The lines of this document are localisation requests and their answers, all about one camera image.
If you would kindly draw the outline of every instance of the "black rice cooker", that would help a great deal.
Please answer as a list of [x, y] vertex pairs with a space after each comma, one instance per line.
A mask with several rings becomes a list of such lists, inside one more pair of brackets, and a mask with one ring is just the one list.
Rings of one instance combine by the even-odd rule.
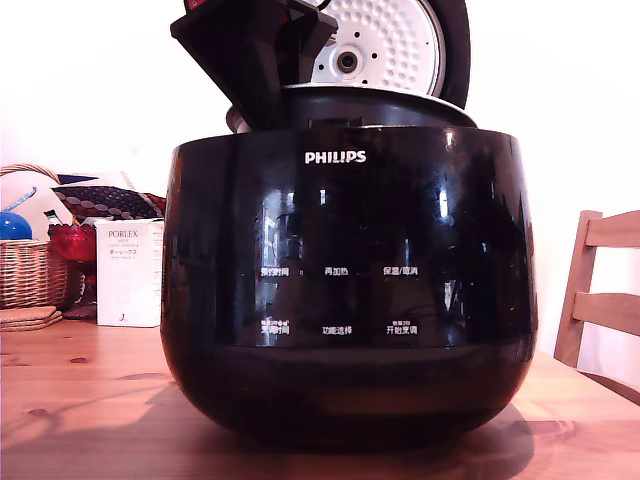
[[161, 333], [178, 385], [220, 425], [294, 446], [412, 447], [488, 422], [537, 332], [518, 142], [429, 92], [318, 82], [331, 9], [245, 3], [173, 26], [223, 91], [233, 74], [207, 35], [255, 32], [247, 11], [279, 25], [254, 79], [295, 70], [274, 60], [281, 38], [324, 36], [288, 53], [299, 67], [312, 52], [297, 83], [229, 95], [238, 133], [175, 151]]

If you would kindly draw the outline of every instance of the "wooden table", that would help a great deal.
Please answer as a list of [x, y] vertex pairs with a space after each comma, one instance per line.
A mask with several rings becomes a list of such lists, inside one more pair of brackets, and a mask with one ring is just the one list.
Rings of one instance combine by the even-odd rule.
[[538, 354], [512, 404], [447, 453], [287, 453], [178, 391], [159, 329], [2, 335], [2, 479], [640, 479], [640, 407]]

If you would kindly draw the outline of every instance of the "patterned fabric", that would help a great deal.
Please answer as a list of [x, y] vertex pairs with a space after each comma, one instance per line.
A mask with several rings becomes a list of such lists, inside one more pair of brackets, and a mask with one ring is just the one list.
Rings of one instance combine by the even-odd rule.
[[118, 187], [69, 186], [52, 190], [80, 222], [87, 217], [113, 217], [114, 220], [164, 217], [166, 201], [155, 195]]

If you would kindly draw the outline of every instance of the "wooden chair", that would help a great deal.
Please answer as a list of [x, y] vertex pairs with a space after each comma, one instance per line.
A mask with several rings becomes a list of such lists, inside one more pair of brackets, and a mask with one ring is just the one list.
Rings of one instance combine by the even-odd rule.
[[[640, 248], [640, 211], [608, 218], [599, 212], [580, 214], [554, 354], [572, 368], [578, 366], [585, 322], [640, 336], [640, 296], [589, 293], [597, 247]], [[640, 393], [632, 388], [600, 375], [581, 373], [640, 405]]]

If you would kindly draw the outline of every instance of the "inner lid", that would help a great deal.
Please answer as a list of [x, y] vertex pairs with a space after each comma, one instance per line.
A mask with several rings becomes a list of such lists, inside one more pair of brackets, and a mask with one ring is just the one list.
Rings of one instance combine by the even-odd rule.
[[331, 0], [323, 13], [335, 18], [338, 32], [317, 56], [312, 82], [440, 95], [446, 46], [426, 0]]

